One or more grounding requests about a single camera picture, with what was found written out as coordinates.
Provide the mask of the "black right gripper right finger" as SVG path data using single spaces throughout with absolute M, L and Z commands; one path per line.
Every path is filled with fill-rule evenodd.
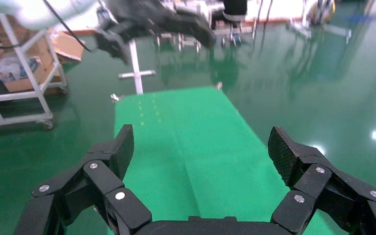
M 292 235 L 304 233 L 322 211 L 350 235 L 376 235 L 376 187 L 337 169 L 317 148 L 272 128 L 268 155 L 289 192 L 271 222 Z

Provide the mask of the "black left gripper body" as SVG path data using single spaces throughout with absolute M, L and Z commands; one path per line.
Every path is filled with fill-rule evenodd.
M 182 16 L 159 0 L 106 0 L 111 18 L 103 22 L 107 37 L 143 37 L 182 33 Z

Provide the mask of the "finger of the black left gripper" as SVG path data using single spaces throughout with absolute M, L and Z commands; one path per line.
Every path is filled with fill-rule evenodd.
M 94 32 L 97 49 L 109 53 L 114 59 L 120 59 L 124 64 L 129 63 L 127 46 L 115 33 L 96 29 Z
M 197 14 L 177 12 L 171 16 L 171 31 L 191 36 L 204 47 L 210 49 L 215 46 L 216 35 L 206 19 Z

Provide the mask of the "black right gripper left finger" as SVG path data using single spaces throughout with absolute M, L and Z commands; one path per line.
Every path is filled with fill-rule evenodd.
M 136 234 L 152 214 L 123 182 L 133 153 L 133 126 L 126 124 L 113 140 L 93 145 L 79 163 L 35 187 L 14 233 L 64 235 L 82 211 L 95 207 L 114 234 Z

